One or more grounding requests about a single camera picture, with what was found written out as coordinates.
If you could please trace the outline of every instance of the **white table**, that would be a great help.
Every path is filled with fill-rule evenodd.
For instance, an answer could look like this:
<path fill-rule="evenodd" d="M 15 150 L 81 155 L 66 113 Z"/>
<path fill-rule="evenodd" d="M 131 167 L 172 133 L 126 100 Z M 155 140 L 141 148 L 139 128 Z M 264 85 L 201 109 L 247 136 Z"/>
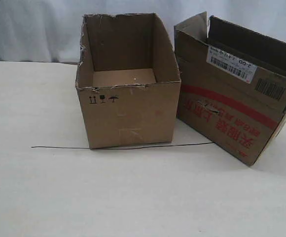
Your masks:
<path fill-rule="evenodd" d="M 286 126 L 248 168 L 214 144 L 87 147 L 76 66 L 0 62 L 0 237 L 286 237 Z M 174 144 L 208 140 L 177 120 Z"/>

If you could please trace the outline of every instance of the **box flap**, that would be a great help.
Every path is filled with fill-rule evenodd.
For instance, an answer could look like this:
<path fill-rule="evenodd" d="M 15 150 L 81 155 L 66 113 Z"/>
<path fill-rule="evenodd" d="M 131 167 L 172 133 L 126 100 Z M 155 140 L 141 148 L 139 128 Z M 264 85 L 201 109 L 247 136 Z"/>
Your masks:
<path fill-rule="evenodd" d="M 223 46 L 232 49 L 230 53 L 286 77 L 285 42 L 214 16 L 210 17 L 208 42 L 222 49 Z"/>
<path fill-rule="evenodd" d="M 175 25 L 175 38 L 176 34 L 180 31 L 205 43 L 208 36 L 207 28 L 207 12 L 205 11 Z"/>

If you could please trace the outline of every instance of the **white surface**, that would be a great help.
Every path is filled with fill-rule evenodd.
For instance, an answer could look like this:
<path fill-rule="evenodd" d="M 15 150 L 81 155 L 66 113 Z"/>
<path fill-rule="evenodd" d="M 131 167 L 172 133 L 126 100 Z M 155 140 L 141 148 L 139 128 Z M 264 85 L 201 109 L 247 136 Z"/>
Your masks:
<path fill-rule="evenodd" d="M 286 126 L 252 168 L 216 145 L 87 147 L 76 66 L 0 63 L 0 237 L 286 237 Z M 207 139 L 177 120 L 175 144 Z"/>
<path fill-rule="evenodd" d="M 156 12 L 173 39 L 203 11 L 286 42 L 286 0 L 0 0 L 0 60 L 77 62 L 87 13 Z"/>

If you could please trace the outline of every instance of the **fragile symbol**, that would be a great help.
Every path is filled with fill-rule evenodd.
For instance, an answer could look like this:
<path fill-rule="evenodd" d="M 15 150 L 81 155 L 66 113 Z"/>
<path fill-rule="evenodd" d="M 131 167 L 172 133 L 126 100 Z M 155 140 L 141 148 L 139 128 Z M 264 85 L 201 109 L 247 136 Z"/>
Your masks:
<path fill-rule="evenodd" d="M 96 97 L 95 96 L 89 96 L 89 99 L 90 99 L 90 103 L 91 104 L 96 104 Z"/>
<path fill-rule="evenodd" d="M 119 97 L 117 95 L 109 97 L 109 100 L 112 100 L 113 103 L 115 99 L 119 99 Z"/>
<path fill-rule="evenodd" d="M 104 103 L 105 95 L 100 95 L 99 98 L 102 100 L 101 103 Z"/>

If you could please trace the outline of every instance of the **brown cardboard box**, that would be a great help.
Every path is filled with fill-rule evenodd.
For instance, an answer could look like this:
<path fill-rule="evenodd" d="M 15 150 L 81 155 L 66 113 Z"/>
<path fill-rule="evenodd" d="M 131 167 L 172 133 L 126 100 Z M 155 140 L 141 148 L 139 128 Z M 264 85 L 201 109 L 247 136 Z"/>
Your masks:
<path fill-rule="evenodd" d="M 85 15 L 76 89 L 90 148 L 170 142 L 180 77 L 159 17 Z"/>
<path fill-rule="evenodd" d="M 175 26 L 178 117 L 252 165 L 286 122 L 286 43 L 202 13 Z"/>

